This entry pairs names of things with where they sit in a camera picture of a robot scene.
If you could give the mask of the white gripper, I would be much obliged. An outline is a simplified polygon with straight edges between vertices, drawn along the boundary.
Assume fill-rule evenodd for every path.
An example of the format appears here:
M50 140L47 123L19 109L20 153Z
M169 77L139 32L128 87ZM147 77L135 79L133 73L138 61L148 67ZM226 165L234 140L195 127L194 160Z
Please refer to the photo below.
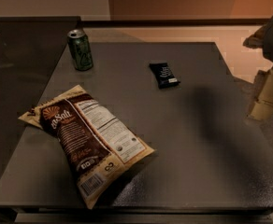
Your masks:
M247 37L243 46L249 49L263 48L263 56L273 62L273 16L268 24L260 27ZM254 83L248 108L248 117L266 120L273 115L273 67L268 71L259 70Z

